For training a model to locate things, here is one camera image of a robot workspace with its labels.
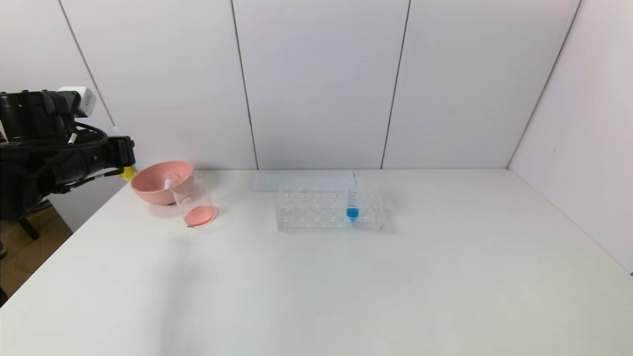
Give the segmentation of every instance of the panel seam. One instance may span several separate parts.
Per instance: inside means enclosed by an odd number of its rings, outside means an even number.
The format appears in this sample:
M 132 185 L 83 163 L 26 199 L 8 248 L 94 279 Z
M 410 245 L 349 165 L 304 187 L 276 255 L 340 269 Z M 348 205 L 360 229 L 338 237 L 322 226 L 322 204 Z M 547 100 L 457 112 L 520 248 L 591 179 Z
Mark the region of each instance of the panel seam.
M 112 119 L 112 115 L 110 115 L 110 110 L 108 109 L 108 105 L 106 104 L 106 101 L 103 99 L 103 95 L 101 95 L 101 91 L 99 90 L 99 86 L 97 85 L 97 81 L 94 80 L 94 76 L 92 75 L 92 71 L 90 70 L 90 66 L 88 65 L 88 62 L 85 60 L 84 52 L 81 50 L 81 47 L 79 46 L 79 41 L 77 40 L 77 36 L 75 36 L 75 31 L 73 30 L 73 27 L 70 25 L 70 21 L 68 19 L 68 15 L 66 14 L 66 9 L 64 9 L 64 5 L 61 3 L 61 0 L 57 0 L 57 2 L 60 4 L 61 13 L 64 14 L 64 19 L 66 20 L 66 24 L 68 25 L 68 29 L 70 30 L 70 34 L 73 36 L 73 41 L 75 41 L 75 45 L 77 47 L 77 50 L 79 51 L 79 55 L 81 55 L 81 59 L 84 62 L 85 68 L 86 68 L 86 70 L 88 70 L 88 75 L 90 76 L 90 80 L 92 81 L 92 85 L 94 85 L 94 89 L 97 92 L 97 95 L 99 96 L 99 99 L 101 100 L 101 104 L 103 104 L 103 108 L 106 110 L 106 114 L 108 115 L 108 118 L 110 119 L 110 123 L 112 124 L 112 126 L 116 126 L 115 121 Z
M 394 93 L 391 96 L 391 108 L 389 109 L 389 121 L 387 121 L 387 134 L 385 135 L 385 146 L 382 148 L 382 159 L 380 161 L 380 169 L 385 164 L 385 154 L 387 153 L 387 140 L 389 139 L 389 127 L 391 126 L 391 115 L 394 111 L 394 101 L 396 100 L 396 88 L 398 86 L 398 75 L 400 74 L 400 63 L 402 63 L 402 52 L 404 51 L 404 38 L 406 37 L 406 27 L 409 23 L 409 10 L 411 10 L 411 0 L 406 8 L 406 19 L 404 20 L 404 32 L 402 33 L 402 45 L 400 45 L 400 57 L 398 58 L 398 68 L 396 69 L 396 81 L 394 83 Z

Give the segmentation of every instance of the black stand leg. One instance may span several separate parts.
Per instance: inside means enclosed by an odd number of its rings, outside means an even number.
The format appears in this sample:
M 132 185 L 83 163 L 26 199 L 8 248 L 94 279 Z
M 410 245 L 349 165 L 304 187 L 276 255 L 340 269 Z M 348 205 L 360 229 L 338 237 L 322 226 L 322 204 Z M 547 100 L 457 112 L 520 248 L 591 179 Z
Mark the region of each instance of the black stand leg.
M 34 240 L 39 239 L 39 234 L 37 233 L 37 231 L 35 230 L 33 225 L 31 225 L 31 223 L 28 222 L 28 220 L 26 218 L 18 220 L 18 223 L 20 223 L 20 226 L 22 226 L 22 229 L 24 229 L 24 231 L 26 231 L 27 234 L 32 239 L 34 239 Z
M 2 305 L 6 303 L 8 299 L 9 298 L 6 296 L 6 293 L 2 290 L 2 288 L 0 288 L 0 307 L 2 307 Z

